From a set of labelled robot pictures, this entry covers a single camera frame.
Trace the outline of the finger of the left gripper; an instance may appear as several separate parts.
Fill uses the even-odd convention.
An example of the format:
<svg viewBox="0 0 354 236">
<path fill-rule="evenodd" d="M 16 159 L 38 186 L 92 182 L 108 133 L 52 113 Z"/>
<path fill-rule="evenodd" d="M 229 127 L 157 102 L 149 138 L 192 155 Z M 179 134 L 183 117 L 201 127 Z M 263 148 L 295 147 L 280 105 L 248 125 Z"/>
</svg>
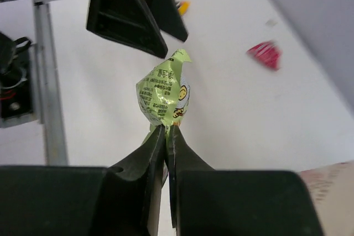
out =
<svg viewBox="0 0 354 236">
<path fill-rule="evenodd" d="M 159 58 L 168 52 L 145 0 L 90 0 L 86 29 Z"/>
<path fill-rule="evenodd" d="M 185 42 L 188 38 L 183 19 L 175 0 L 145 0 L 159 29 Z"/>
</svg>

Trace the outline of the green and red snack packet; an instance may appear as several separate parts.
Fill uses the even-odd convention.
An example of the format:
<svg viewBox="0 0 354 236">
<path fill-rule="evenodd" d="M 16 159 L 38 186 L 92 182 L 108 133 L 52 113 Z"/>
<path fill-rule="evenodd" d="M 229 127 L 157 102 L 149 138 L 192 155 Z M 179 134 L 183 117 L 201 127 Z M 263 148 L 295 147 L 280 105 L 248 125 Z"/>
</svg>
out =
<svg viewBox="0 0 354 236">
<path fill-rule="evenodd" d="M 140 110 L 150 122 L 144 142 L 159 125 L 165 128 L 166 139 L 171 126 L 181 125 L 190 99 L 190 85 L 183 75 L 185 62 L 191 62 L 190 56 L 178 49 L 136 84 Z"/>
</svg>

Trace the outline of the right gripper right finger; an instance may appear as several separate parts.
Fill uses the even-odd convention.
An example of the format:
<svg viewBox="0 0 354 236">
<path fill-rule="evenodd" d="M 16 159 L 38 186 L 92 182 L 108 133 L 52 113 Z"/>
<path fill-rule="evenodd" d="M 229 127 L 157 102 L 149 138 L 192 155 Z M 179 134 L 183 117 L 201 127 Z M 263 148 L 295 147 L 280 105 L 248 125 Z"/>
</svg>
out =
<svg viewBox="0 0 354 236">
<path fill-rule="evenodd" d="M 309 190 L 286 170 L 216 170 L 177 126 L 167 144 L 177 235 L 323 235 Z"/>
</svg>

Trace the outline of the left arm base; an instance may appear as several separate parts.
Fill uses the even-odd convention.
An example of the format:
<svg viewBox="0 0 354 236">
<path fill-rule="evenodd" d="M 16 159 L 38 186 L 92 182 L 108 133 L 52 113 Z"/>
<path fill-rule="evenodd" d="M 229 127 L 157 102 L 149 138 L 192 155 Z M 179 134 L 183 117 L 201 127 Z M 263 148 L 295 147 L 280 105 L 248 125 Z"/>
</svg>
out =
<svg viewBox="0 0 354 236">
<path fill-rule="evenodd" d="M 34 119 L 32 66 L 26 36 L 17 40 L 1 33 L 1 127 L 9 128 Z"/>
</svg>

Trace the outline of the yellow m&m packet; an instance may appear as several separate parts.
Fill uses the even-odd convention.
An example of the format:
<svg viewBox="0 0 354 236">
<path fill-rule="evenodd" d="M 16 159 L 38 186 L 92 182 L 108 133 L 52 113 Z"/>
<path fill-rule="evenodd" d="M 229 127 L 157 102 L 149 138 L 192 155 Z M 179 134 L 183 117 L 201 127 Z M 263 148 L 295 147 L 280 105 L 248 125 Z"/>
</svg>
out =
<svg viewBox="0 0 354 236">
<path fill-rule="evenodd" d="M 190 6 L 189 1 L 177 1 L 176 2 L 176 7 L 177 7 L 180 15 L 184 15 L 188 11 L 189 6 Z"/>
</svg>

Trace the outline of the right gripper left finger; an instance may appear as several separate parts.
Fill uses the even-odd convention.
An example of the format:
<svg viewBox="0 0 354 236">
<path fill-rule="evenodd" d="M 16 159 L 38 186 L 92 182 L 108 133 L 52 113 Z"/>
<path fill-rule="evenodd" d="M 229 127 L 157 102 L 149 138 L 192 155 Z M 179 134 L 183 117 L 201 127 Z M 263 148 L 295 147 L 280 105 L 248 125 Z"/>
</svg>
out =
<svg viewBox="0 0 354 236">
<path fill-rule="evenodd" d="M 2 235 L 157 235 L 165 129 L 111 167 L 2 166 Z"/>
</svg>

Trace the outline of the bear print paper bag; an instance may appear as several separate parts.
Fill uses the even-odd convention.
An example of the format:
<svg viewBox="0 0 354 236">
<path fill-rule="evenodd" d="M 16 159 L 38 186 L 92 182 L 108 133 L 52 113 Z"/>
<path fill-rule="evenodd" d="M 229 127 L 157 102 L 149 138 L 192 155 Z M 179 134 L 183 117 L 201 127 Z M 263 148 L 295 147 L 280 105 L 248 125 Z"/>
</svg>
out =
<svg viewBox="0 0 354 236">
<path fill-rule="evenodd" d="M 353 161 L 300 172 L 325 235 L 353 235 Z"/>
</svg>

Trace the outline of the green triangular snack packet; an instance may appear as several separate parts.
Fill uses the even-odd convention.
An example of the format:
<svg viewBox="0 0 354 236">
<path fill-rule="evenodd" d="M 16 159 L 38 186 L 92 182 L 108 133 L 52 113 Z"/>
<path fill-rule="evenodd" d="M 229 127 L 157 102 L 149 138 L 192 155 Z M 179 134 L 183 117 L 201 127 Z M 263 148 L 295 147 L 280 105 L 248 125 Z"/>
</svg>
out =
<svg viewBox="0 0 354 236">
<path fill-rule="evenodd" d="M 247 54 L 268 69 L 279 70 L 282 51 L 276 42 L 272 40 L 261 42 L 248 49 Z"/>
</svg>

